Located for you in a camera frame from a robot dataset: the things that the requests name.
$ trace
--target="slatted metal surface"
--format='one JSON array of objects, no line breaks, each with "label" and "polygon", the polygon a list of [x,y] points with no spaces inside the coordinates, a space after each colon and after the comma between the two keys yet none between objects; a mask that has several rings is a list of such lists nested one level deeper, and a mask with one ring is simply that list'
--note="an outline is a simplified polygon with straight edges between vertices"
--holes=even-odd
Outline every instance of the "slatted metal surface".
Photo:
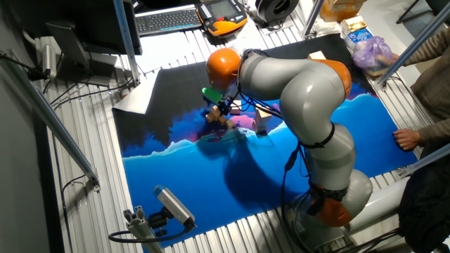
[{"label": "slatted metal surface", "polygon": [[[309,10],[312,7],[312,3],[309,3],[309,1],[301,1],[301,3],[303,6],[307,6],[305,8],[309,8]],[[199,63],[207,60],[210,54],[218,48],[227,46],[245,44],[246,46],[251,45],[252,48],[268,49],[300,41],[299,32],[303,28],[299,18],[301,13],[302,11],[297,8],[290,15],[292,26],[269,35],[264,35],[265,33],[258,30],[250,20],[244,37],[216,41],[216,46],[211,45],[200,30],[184,32],[189,44],[193,46],[193,52],[170,63],[161,59],[161,66],[172,68]],[[129,67],[126,57],[122,56],[121,64],[123,68]],[[151,72],[147,74],[147,77],[156,74]],[[117,87],[119,84],[123,84],[125,80],[127,80],[127,77],[117,72],[110,85],[111,87]],[[417,104],[417,100],[411,96],[409,88],[400,82],[389,81],[386,91],[382,91],[375,82],[372,85],[374,85],[378,96],[399,127],[417,129],[431,123],[422,107]],[[53,101],[70,86],[71,84],[58,82],[57,85],[53,85],[49,89],[46,97],[49,101]],[[105,89],[80,84],[60,100]],[[112,106],[119,100],[119,92],[104,92],[73,100],[56,109],[67,130],[83,150],[90,163],[95,166],[102,187],[99,193],[95,193],[89,188],[86,179],[80,179],[67,187],[64,193],[73,252],[143,251],[140,245],[119,244],[108,240],[109,233],[126,230],[122,211],[133,208],[111,112]],[[51,137],[49,131],[53,172],[58,189],[59,185],[63,186],[69,180],[81,176],[82,171],[58,141],[54,143],[53,148],[53,138]],[[371,180],[374,191],[376,191],[394,183],[396,177],[388,173]],[[63,226],[65,249],[66,252],[71,252],[60,194],[58,194],[58,203],[60,203],[60,220]],[[353,234],[352,239],[356,244],[370,240],[390,231],[397,225],[396,221],[395,216],[385,218],[379,223]],[[330,243],[327,247],[337,249],[344,245],[345,241],[341,239]],[[300,252],[292,240],[286,236],[281,225],[279,209],[249,216],[227,226],[197,235],[168,247],[165,251],[186,253]]]}]

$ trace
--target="green object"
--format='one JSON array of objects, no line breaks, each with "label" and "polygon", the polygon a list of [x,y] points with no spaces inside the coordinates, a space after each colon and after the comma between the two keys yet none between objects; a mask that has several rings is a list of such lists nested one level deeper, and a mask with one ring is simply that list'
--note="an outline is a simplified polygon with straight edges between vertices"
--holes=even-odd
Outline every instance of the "green object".
[{"label": "green object", "polygon": [[203,88],[203,95],[211,102],[217,104],[222,99],[222,94],[215,91],[213,88]]}]

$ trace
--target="black monitor stand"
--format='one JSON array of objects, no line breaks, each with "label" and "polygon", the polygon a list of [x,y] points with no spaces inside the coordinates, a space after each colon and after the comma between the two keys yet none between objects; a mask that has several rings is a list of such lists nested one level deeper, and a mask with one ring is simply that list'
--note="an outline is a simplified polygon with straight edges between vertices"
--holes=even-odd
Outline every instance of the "black monitor stand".
[{"label": "black monitor stand", "polygon": [[75,34],[75,26],[69,22],[47,22],[47,27],[64,53],[58,79],[109,86],[117,56],[90,53]]}]

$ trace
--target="keyboard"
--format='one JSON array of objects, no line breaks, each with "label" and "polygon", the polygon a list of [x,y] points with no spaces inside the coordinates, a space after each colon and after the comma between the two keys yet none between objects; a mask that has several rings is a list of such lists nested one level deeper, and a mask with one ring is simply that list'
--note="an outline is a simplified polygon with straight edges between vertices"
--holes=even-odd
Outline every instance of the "keyboard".
[{"label": "keyboard", "polygon": [[194,5],[136,14],[136,24],[140,37],[202,27]]}]

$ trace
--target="painting canvas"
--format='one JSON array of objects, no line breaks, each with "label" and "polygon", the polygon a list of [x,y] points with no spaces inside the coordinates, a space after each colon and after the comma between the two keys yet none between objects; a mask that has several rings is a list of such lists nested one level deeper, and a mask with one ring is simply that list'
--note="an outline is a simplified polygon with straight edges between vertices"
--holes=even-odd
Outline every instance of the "painting canvas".
[{"label": "painting canvas", "polygon": [[[333,113],[333,122],[346,126],[356,146],[355,169],[372,177],[416,161],[394,142],[397,128],[360,70],[355,68],[339,36],[282,46],[271,57],[306,58],[322,51],[327,59],[343,62],[352,73],[352,90]],[[153,196],[167,186],[194,214],[198,228],[172,245],[194,235],[279,207],[284,165],[297,139],[285,123],[272,117],[266,133],[252,129],[255,110],[231,115],[237,126],[208,124],[201,88],[208,86],[205,63],[161,70],[144,115],[114,110],[131,201],[147,215],[161,210]],[[279,101],[268,101],[279,108]],[[286,181],[286,199],[308,189],[306,169],[298,160]],[[165,227],[169,235],[182,231],[176,220]]]}]

